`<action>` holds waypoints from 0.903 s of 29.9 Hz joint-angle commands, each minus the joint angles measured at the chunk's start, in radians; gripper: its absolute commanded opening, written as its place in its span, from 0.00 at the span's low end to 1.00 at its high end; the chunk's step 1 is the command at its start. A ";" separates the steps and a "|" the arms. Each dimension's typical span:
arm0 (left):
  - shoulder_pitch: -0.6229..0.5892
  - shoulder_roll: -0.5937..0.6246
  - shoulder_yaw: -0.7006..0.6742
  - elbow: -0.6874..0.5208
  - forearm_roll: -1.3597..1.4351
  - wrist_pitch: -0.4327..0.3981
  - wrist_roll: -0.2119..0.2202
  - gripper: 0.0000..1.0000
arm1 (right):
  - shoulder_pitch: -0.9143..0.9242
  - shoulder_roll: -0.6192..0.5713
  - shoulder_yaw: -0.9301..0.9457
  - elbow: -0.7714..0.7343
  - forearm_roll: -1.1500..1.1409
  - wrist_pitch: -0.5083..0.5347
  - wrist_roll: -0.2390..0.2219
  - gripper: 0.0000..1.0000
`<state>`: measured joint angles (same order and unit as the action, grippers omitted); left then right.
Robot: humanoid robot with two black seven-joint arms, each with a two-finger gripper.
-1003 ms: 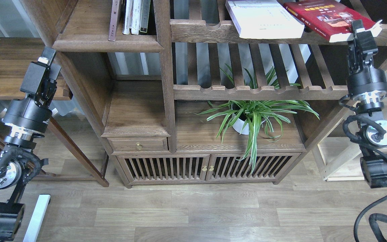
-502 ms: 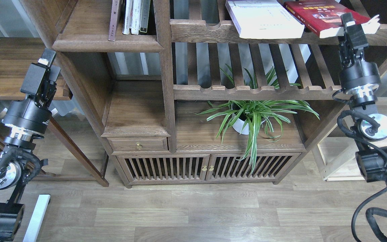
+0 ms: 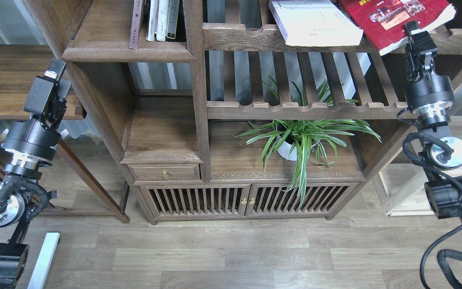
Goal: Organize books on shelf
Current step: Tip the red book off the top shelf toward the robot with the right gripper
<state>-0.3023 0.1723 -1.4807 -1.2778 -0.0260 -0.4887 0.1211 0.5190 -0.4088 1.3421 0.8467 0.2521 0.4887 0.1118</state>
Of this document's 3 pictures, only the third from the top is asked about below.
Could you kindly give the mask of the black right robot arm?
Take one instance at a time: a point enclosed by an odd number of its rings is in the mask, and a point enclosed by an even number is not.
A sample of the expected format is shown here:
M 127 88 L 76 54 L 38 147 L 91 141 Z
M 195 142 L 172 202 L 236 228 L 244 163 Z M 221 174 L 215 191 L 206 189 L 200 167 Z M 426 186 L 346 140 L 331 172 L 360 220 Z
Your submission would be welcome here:
M 425 192 L 437 218 L 460 218 L 462 222 L 462 139 L 451 136 L 447 110 L 454 101 L 454 93 L 448 76 L 438 75 L 433 57 L 438 52 L 429 32 L 419 27 L 417 21 L 407 22 L 405 31 L 408 43 L 405 47 L 406 69 L 409 84 L 405 87 L 407 108 L 417 115 L 416 120 L 397 118 L 417 128 L 403 141 L 405 155 L 416 166 L 423 168 L 427 176 Z M 462 223 L 431 243 L 424 252 L 420 266 L 420 280 L 429 288 L 425 279 L 425 264 L 431 251 L 441 242 L 462 230 Z M 442 273 L 454 289 L 462 289 L 450 268 L 448 259 L 462 261 L 462 252 L 441 249 L 437 260 Z

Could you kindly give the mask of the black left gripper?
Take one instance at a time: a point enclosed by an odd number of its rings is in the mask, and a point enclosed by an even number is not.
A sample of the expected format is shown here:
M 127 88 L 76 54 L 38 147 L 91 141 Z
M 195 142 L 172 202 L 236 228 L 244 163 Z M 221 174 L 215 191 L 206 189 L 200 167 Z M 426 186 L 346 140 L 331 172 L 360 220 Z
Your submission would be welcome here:
M 44 77 L 36 77 L 24 103 L 30 113 L 26 121 L 12 124 L 2 148 L 52 160 L 61 139 L 57 129 L 66 111 L 66 97 L 72 82 L 62 79 L 67 64 L 53 59 Z

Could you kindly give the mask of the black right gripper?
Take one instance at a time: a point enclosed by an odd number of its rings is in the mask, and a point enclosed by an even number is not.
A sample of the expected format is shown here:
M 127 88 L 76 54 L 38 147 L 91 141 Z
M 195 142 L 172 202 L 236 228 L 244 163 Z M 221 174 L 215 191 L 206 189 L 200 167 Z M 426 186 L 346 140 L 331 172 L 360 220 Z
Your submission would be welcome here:
M 431 114 L 447 110 L 454 102 L 450 78 L 435 71 L 434 57 L 438 48 L 427 31 L 421 31 L 418 21 L 405 23 L 407 79 L 404 89 L 408 108 L 413 114 Z

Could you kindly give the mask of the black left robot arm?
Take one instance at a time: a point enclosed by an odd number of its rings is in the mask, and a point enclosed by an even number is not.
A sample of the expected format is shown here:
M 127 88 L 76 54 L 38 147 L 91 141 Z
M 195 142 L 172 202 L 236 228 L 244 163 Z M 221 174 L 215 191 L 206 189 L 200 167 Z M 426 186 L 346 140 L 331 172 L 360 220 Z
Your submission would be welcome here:
M 14 289 L 27 261 L 24 244 L 30 222 L 40 214 L 56 191 L 38 184 L 40 167 L 51 166 L 61 141 L 58 127 L 67 108 L 71 82 L 63 79 L 66 63 L 53 59 L 43 76 L 34 79 L 24 104 L 28 120 L 15 121 L 1 147 L 12 154 L 0 183 L 0 228 L 16 224 L 11 238 L 0 243 L 0 289 Z

